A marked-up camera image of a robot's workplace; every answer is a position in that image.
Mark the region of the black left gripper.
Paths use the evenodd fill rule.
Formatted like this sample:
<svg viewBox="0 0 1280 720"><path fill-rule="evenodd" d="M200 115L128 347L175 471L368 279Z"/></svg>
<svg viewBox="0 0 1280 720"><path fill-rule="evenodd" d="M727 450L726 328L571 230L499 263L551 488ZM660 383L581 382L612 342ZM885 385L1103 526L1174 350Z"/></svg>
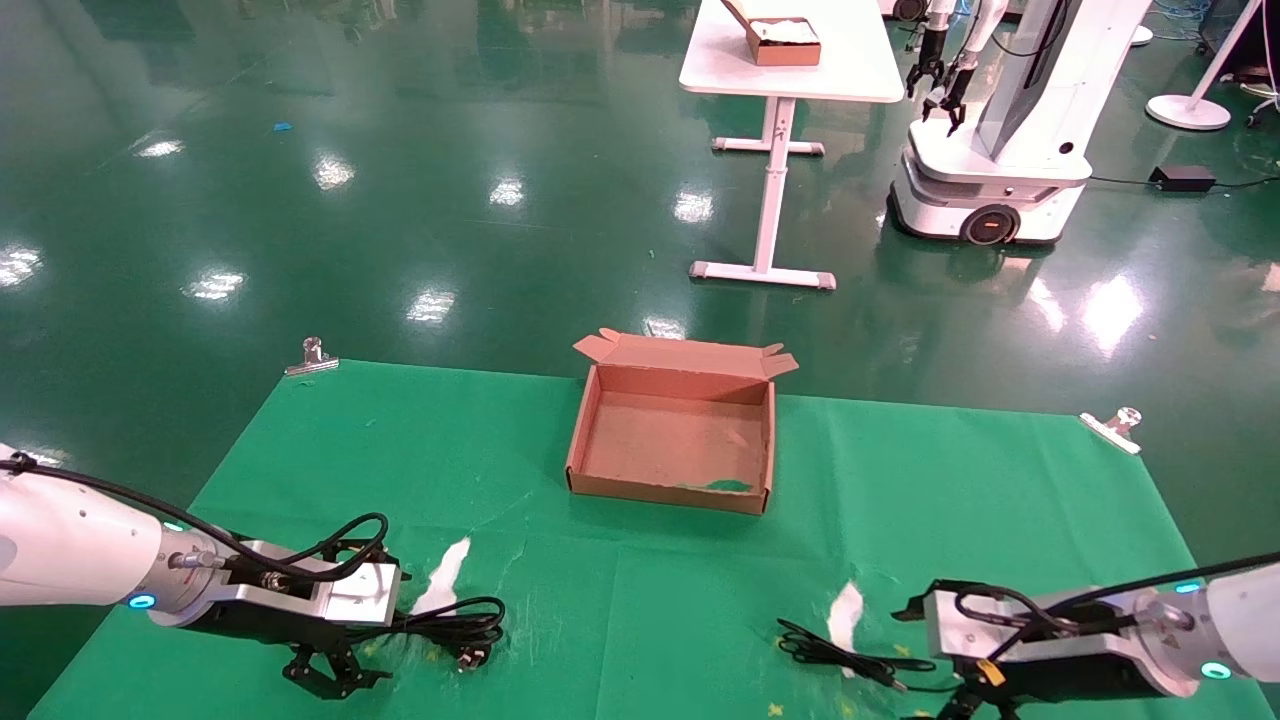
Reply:
<svg viewBox="0 0 1280 720"><path fill-rule="evenodd" d="M337 615L306 603L303 612L280 609L276 603L256 603L232 598L197 601L178 612L155 610L160 626L210 635L255 641L261 644L296 646L294 657L283 667L283 676L319 700L344 700L346 691L374 688L390 679L390 673L366 669L358 653L348 650L351 632L362 626L389 625L388 598L337 598ZM314 651L330 653L330 673L312 665Z"/></svg>

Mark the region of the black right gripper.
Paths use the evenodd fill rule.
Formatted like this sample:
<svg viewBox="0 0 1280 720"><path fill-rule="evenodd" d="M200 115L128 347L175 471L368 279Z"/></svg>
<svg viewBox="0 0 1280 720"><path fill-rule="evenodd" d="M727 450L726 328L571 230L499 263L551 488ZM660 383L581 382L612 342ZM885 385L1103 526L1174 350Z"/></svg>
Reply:
<svg viewBox="0 0 1280 720"><path fill-rule="evenodd" d="M975 659L960 659L957 670L980 692L1000 720L1020 720L1015 701L1110 701L1157 698L1164 692L1139 671L1137 664L1117 655L1046 659L1029 662L1000 662L1004 683L980 683L983 671ZM986 703L973 691L955 691L937 720L970 720Z"/></svg>

